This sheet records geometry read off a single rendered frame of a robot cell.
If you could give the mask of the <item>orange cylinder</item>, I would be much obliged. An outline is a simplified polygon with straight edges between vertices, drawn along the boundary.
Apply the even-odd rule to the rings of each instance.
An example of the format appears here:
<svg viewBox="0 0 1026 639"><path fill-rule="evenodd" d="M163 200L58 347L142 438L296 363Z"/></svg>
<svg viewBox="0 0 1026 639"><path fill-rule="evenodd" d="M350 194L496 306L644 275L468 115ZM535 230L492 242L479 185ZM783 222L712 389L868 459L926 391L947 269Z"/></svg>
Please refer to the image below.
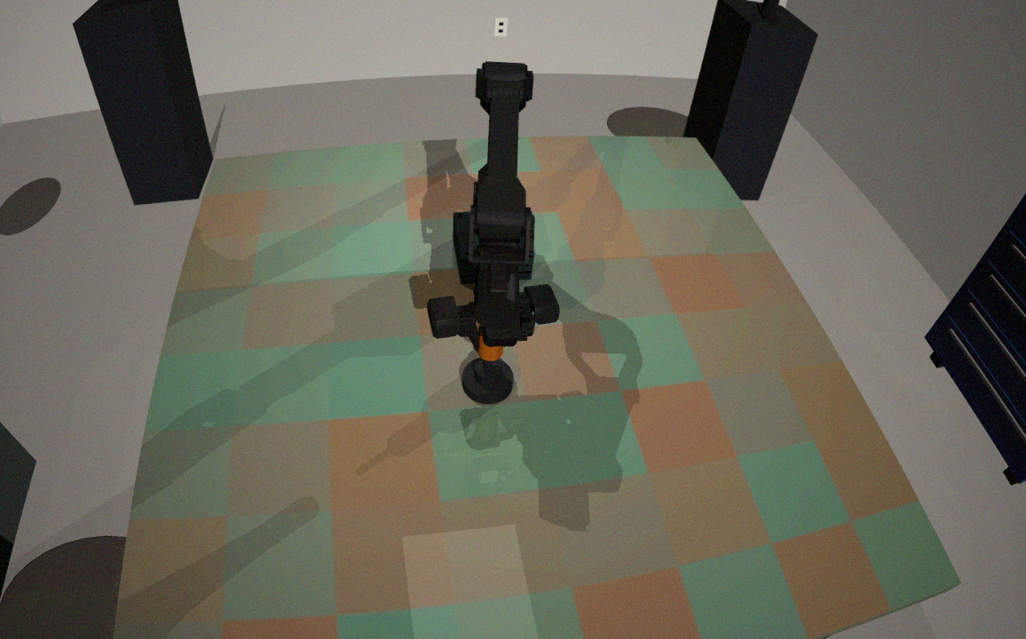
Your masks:
<svg viewBox="0 0 1026 639"><path fill-rule="evenodd" d="M500 359L502 356L502 345L495 345L495 347L488 347L482 343L482 325L479 324L479 357L487 361L495 361Z"/></svg>

